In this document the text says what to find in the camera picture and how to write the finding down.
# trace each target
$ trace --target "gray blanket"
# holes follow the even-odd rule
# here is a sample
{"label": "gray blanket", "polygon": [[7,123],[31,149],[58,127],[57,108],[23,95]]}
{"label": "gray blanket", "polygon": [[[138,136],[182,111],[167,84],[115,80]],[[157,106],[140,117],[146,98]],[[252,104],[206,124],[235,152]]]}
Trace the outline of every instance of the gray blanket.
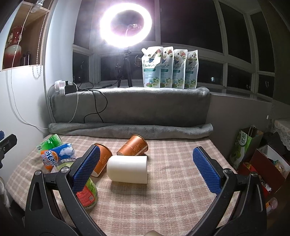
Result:
{"label": "gray blanket", "polygon": [[[100,89],[108,106],[100,114],[105,123],[193,127],[206,123],[211,95],[207,88],[181,90],[173,88]],[[72,122],[84,123],[87,114],[100,112],[106,106],[98,91],[80,92],[77,112]],[[50,106],[56,123],[68,123],[75,112],[77,93],[60,96],[55,93]],[[98,115],[89,115],[85,123],[101,122]]]}
{"label": "gray blanket", "polygon": [[211,124],[181,128],[158,125],[121,125],[108,123],[56,123],[49,125],[50,133],[60,135],[83,135],[106,138],[130,138],[139,134],[148,140],[156,139],[199,139],[208,137],[213,131]]}

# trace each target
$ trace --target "ring light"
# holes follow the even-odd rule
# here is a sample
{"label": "ring light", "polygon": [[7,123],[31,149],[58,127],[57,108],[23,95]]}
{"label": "ring light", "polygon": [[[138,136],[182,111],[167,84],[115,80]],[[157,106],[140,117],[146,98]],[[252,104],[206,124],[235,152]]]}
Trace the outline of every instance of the ring light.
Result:
{"label": "ring light", "polygon": [[[144,19],[143,29],[134,36],[125,37],[119,36],[112,32],[111,22],[114,17],[123,11],[133,10],[138,12]],[[101,37],[107,41],[108,44],[119,48],[127,48],[143,41],[149,34],[152,27],[152,19],[150,13],[140,5],[134,3],[121,3],[110,7],[100,21]]]}

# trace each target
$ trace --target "paper cup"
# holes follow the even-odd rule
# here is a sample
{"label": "paper cup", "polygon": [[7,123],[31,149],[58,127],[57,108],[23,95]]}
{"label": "paper cup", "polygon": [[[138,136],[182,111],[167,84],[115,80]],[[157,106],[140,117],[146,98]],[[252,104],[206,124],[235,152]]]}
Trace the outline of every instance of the paper cup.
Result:
{"label": "paper cup", "polygon": [[107,174],[112,181],[147,184],[147,156],[112,156]]}
{"label": "paper cup", "polygon": [[117,155],[142,156],[148,151],[148,144],[140,135],[134,134],[128,142],[120,148]]}
{"label": "paper cup", "polygon": [[100,143],[95,143],[95,145],[100,148],[101,154],[100,154],[100,160],[98,161],[98,164],[96,165],[91,175],[94,177],[99,177],[100,173],[106,167],[109,158],[113,156],[113,154],[110,151],[110,149],[107,148],[105,145],[100,144]]}

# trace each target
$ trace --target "green paper bag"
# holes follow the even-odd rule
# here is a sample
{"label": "green paper bag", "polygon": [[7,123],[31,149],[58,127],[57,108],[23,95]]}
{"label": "green paper bag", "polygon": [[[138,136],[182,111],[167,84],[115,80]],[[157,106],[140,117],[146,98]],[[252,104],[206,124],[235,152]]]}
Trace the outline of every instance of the green paper bag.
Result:
{"label": "green paper bag", "polygon": [[255,150],[259,147],[263,132],[251,128],[242,129],[238,133],[237,140],[230,155],[229,163],[238,170],[241,163],[251,160]]}

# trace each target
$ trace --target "brown paper cup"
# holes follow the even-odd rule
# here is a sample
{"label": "brown paper cup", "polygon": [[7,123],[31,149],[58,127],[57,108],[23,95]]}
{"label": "brown paper cup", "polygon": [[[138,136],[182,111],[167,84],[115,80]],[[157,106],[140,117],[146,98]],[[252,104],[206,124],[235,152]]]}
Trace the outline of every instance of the brown paper cup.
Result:
{"label": "brown paper cup", "polygon": [[91,175],[94,177],[99,177],[100,173],[106,167],[109,158],[113,156],[113,154],[110,151],[110,149],[107,148],[105,145],[100,144],[100,143],[95,143],[95,145],[100,148],[101,154],[100,154],[100,160]]}
{"label": "brown paper cup", "polygon": [[117,155],[142,156],[148,151],[148,144],[140,135],[133,135],[128,142],[120,148]]}

